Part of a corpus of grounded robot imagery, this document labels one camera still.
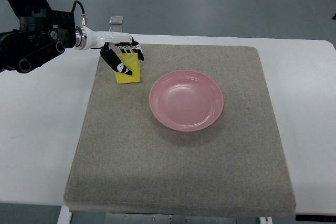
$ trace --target pink plate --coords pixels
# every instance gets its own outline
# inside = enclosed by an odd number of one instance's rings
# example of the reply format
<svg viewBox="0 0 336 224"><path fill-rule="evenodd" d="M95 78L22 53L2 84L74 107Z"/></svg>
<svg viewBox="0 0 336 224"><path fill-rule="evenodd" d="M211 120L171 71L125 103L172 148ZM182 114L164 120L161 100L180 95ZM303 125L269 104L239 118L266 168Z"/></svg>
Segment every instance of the pink plate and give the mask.
<svg viewBox="0 0 336 224"><path fill-rule="evenodd" d="M208 76L190 70L165 74L149 94L154 116L177 131L198 131L220 116L224 99L219 86Z"/></svg>

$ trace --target white table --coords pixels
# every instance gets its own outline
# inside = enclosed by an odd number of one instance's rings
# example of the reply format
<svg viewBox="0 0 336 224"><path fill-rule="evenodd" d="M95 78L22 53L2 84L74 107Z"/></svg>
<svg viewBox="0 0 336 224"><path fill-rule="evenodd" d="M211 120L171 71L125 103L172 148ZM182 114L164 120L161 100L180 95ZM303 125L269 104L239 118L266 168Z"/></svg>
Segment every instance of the white table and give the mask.
<svg viewBox="0 0 336 224"><path fill-rule="evenodd" d="M336 51L329 42L134 38L143 44L257 48L296 196L296 213L336 214ZM67 49L29 74L0 73L0 202L64 205L98 59L95 49Z"/></svg>

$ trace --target floor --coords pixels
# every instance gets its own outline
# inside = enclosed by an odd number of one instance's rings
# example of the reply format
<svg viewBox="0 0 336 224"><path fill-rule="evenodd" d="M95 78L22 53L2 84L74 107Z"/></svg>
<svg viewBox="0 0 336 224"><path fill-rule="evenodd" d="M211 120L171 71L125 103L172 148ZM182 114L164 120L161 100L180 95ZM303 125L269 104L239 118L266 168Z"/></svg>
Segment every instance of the floor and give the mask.
<svg viewBox="0 0 336 224"><path fill-rule="evenodd" d="M70 11L74 0L47 0ZM289 38L327 40L336 46L336 0L79 0L93 30L109 30L110 16L123 16L131 34ZM75 11L80 24L79 10ZM19 23L0 0L0 33ZM0 223L57 223L58 206L0 204ZM75 213L72 224L104 223L105 214ZM237 219L256 223L256 219ZM294 223L294 216L274 223Z"/></svg>

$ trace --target cable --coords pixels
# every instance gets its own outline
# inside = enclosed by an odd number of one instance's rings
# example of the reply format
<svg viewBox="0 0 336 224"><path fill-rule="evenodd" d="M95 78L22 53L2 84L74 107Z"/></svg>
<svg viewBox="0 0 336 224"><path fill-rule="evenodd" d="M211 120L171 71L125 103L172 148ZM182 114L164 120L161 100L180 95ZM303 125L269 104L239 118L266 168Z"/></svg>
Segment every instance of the cable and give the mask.
<svg viewBox="0 0 336 224"><path fill-rule="evenodd" d="M84 7L83 7L82 3L79 2L78 0L76 0L76 1L73 3L71 12L73 13L73 12L75 11L76 4L79 4L80 8L82 9L82 14L85 14L85 12L84 12Z"/></svg>

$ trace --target sponge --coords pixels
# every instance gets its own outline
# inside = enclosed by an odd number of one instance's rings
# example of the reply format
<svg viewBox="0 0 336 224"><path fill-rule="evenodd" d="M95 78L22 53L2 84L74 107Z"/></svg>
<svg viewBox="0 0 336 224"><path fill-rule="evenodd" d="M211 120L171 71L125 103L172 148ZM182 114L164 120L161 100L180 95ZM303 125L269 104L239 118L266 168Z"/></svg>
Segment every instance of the sponge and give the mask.
<svg viewBox="0 0 336 224"><path fill-rule="evenodd" d="M138 54L118 54L121 62L132 71L132 75L129 76L124 73L114 72L116 75L117 83L133 83L140 82L140 64L138 60Z"/></svg>

